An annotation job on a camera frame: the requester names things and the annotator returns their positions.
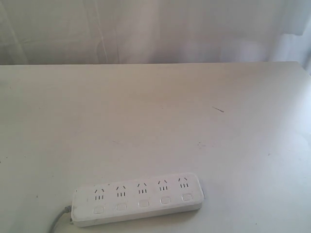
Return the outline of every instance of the sheer curtain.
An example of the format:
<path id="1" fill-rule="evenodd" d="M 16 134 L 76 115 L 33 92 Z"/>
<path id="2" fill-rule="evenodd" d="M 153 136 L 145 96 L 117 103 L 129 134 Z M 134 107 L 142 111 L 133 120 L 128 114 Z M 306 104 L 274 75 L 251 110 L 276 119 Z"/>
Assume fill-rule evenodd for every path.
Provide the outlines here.
<path id="1" fill-rule="evenodd" d="M 309 0 L 0 0 L 0 64 L 298 61 Z"/>

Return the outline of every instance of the white power strip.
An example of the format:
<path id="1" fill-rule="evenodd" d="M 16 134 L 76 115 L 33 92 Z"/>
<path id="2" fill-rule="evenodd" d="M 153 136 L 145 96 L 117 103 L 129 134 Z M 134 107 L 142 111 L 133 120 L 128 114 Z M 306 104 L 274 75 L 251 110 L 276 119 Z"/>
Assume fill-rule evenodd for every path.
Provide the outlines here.
<path id="1" fill-rule="evenodd" d="M 71 218 L 74 225 L 86 227 L 196 210 L 203 200 L 193 173 L 106 183 L 77 189 Z"/>

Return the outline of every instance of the power cord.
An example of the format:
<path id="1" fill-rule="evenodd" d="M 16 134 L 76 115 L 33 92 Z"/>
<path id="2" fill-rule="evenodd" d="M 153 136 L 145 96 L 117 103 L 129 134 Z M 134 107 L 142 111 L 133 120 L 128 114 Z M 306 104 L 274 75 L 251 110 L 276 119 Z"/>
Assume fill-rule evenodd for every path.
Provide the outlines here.
<path id="1" fill-rule="evenodd" d="M 66 207 L 62 210 L 62 212 L 60 212 L 60 213 L 57 215 L 57 217 L 54 219 L 54 221 L 53 221 L 53 223 L 52 223 L 52 225 L 51 225 L 51 227 L 50 227 L 49 233 L 53 233 L 53 232 L 54 232 L 54 228 L 55 228 L 55 226 L 56 226 L 58 220 L 61 218 L 61 216 L 63 216 L 63 214 L 70 213 L 70 212 L 71 212 L 71 205 L 68 205 L 68 206 L 66 206 Z"/>

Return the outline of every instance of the power strip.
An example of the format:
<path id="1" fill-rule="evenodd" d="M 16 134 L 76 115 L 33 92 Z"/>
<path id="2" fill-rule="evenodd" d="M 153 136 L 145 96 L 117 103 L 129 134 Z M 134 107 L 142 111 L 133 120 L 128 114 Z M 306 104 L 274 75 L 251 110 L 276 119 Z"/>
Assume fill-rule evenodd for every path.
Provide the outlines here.
<path id="1" fill-rule="evenodd" d="M 71 218 L 74 225 L 86 227 L 196 210 L 203 200 L 193 173 L 106 183 L 77 189 Z"/>

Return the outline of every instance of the table surface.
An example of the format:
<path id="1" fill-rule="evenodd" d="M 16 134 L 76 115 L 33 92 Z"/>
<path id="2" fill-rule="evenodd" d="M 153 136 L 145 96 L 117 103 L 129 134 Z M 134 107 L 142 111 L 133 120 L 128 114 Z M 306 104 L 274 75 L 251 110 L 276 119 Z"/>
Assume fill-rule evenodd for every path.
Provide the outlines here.
<path id="1" fill-rule="evenodd" d="M 199 211 L 60 233 L 311 232 L 298 63 L 0 67 L 0 232 L 47 232 L 84 184 L 194 172 Z"/>

